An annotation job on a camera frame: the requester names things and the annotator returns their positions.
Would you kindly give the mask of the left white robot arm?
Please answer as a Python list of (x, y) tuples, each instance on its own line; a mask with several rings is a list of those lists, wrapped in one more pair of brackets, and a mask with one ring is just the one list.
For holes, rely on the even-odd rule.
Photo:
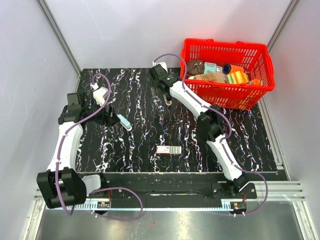
[(67, 105), (58, 117), (59, 136), (54, 155), (45, 172), (36, 182), (47, 208), (66, 208), (83, 204), (89, 194), (98, 198), (107, 195), (108, 185), (100, 174), (81, 177), (76, 172), (77, 151), (88, 122), (112, 127), (121, 120), (114, 108), (107, 105), (109, 91), (101, 87), (92, 96), (67, 94)]

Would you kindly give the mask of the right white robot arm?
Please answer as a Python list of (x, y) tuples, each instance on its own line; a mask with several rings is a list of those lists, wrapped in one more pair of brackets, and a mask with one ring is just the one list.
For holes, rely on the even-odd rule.
[(172, 105), (172, 98), (182, 103), (196, 118), (196, 136), (212, 149), (220, 163), (226, 189), (233, 198), (239, 198), (246, 191), (249, 180), (237, 163), (223, 129), (225, 116), (218, 105), (210, 105), (192, 92), (175, 73), (168, 73), (165, 62), (154, 63), (150, 69), (153, 95), (157, 90), (163, 94), (167, 106)]

